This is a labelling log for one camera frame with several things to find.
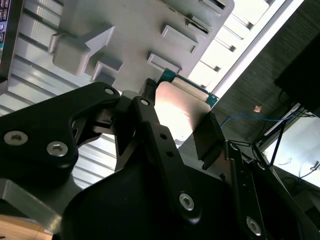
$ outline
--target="blue cable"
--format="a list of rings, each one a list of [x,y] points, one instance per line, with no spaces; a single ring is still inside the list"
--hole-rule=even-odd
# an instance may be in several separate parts
[[[231,119],[240,118],[240,117],[252,118],[252,119],[259,119],[259,120],[264,120],[264,121],[269,121],[269,122],[279,122],[279,121],[288,120],[288,119],[294,117],[294,113],[291,114],[290,116],[286,117],[286,118],[283,118],[283,119],[268,119],[268,118],[264,118],[264,117],[261,117],[261,116],[248,115],[248,114],[235,115],[235,116],[231,116],[231,117],[229,117],[227,120],[225,120],[225,121],[221,124],[220,128],[223,128],[224,125],[225,125],[227,122],[229,122]]]

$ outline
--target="small orange object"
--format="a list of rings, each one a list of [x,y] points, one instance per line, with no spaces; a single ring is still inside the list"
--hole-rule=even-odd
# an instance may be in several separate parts
[[[254,107],[253,111],[256,112],[256,113],[260,113],[262,110],[262,105],[257,105]]]

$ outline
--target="silver bolt head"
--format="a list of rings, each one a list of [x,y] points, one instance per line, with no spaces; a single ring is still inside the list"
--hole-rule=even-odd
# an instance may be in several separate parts
[[[22,131],[9,131],[4,135],[3,140],[8,145],[19,146],[28,141],[28,135]]]
[[[111,89],[109,89],[109,88],[106,88],[104,91],[105,91],[107,94],[110,94],[110,95],[115,94],[114,91],[111,90]]]
[[[186,209],[187,211],[192,211],[195,208],[194,200],[186,193],[181,193],[179,196],[180,204]]]
[[[147,106],[149,105],[149,103],[144,99],[141,99],[141,103],[144,104],[144,105],[147,105]]]
[[[48,154],[55,157],[63,157],[68,153],[68,146],[61,141],[53,141],[46,147]]]
[[[261,228],[258,225],[258,223],[253,220],[251,217],[247,216],[246,217],[246,224],[248,228],[257,236],[261,236]]]

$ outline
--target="dark carpet wall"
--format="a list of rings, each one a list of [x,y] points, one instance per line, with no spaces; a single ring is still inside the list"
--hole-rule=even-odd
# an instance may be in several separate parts
[[[320,0],[305,0],[213,108],[219,123],[238,114],[281,118],[288,107],[279,103],[281,89],[274,82],[319,33]],[[288,100],[286,94],[281,95],[282,102]],[[262,105],[260,113],[253,112],[256,105]],[[268,122],[263,132],[273,124]],[[235,118],[224,126],[223,133],[227,139],[252,142],[263,125],[262,120]],[[180,152],[187,158],[196,158],[192,136]]]

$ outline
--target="black cable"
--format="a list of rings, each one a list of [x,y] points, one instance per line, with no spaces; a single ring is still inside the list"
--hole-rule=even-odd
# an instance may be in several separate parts
[[[308,175],[310,175],[310,174],[312,174],[315,170],[317,170],[318,168],[316,167],[315,169],[313,169],[311,172],[309,172],[308,174],[306,174],[306,175],[304,175],[304,176],[301,176],[301,177],[299,177],[299,179],[303,179],[304,177],[306,177],[306,176],[308,176]]]
[[[259,134],[256,136],[256,138],[253,140],[252,144],[255,144],[255,143],[256,143],[256,141],[258,140],[258,138],[260,137],[260,135],[263,133],[266,125],[267,125],[267,122],[265,121],[264,124],[263,124],[263,126],[262,126],[262,128],[261,128],[261,131],[260,131]]]

